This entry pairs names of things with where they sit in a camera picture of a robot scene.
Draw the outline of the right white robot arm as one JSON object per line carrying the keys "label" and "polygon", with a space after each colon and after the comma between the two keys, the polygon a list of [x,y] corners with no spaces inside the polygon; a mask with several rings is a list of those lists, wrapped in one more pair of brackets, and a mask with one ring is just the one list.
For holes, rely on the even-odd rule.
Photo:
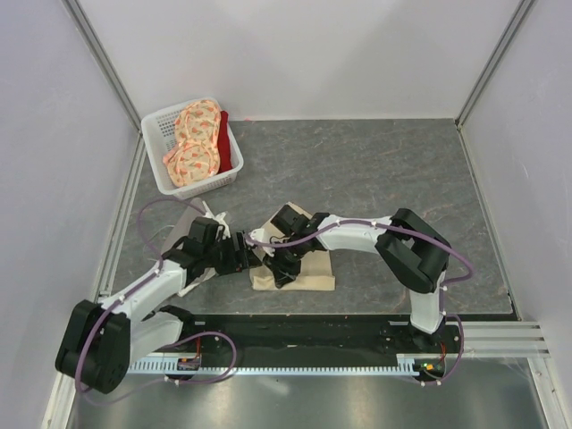
{"label": "right white robot arm", "polygon": [[300,274],[302,258],[312,252],[377,254],[409,290],[411,345],[426,352],[441,342],[438,288],[449,264],[446,248],[450,243],[413,211],[401,208],[392,216],[349,219],[320,212],[307,217],[283,206],[270,224],[282,234],[280,241],[260,232],[251,237],[271,245],[262,262],[273,273],[277,287],[293,282]]}

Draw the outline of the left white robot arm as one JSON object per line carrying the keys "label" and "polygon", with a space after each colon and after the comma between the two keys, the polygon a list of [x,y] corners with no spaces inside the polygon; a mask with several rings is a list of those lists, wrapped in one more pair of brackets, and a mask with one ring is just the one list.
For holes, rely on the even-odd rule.
{"label": "left white robot arm", "polygon": [[170,345],[186,351],[195,328],[181,311],[159,309],[168,298],[189,292],[211,274],[223,276],[259,267],[262,258],[247,234],[229,232],[216,219],[194,219],[140,279],[95,303],[82,300],[71,312],[55,358],[55,369],[101,393],[115,390],[129,366]]}

